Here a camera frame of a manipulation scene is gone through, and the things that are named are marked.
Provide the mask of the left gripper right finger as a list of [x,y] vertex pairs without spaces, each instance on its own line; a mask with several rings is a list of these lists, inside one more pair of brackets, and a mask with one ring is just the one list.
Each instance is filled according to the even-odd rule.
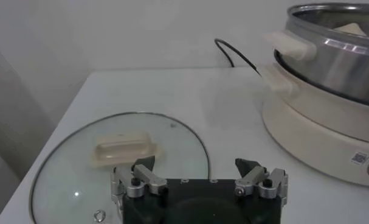
[[275,199],[279,197],[281,207],[287,204],[289,177],[285,170],[274,169],[269,172],[258,162],[242,158],[237,158],[235,165],[241,175],[241,178],[235,180],[235,195],[237,197],[246,197],[257,191],[261,198]]

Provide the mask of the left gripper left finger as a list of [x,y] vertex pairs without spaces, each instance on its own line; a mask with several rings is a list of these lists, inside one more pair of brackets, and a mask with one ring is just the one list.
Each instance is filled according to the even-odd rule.
[[120,164],[111,172],[111,200],[118,209],[123,208],[123,198],[141,198],[146,191],[161,195],[167,180],[153,173],[155,156],[136,159],[132,164]]

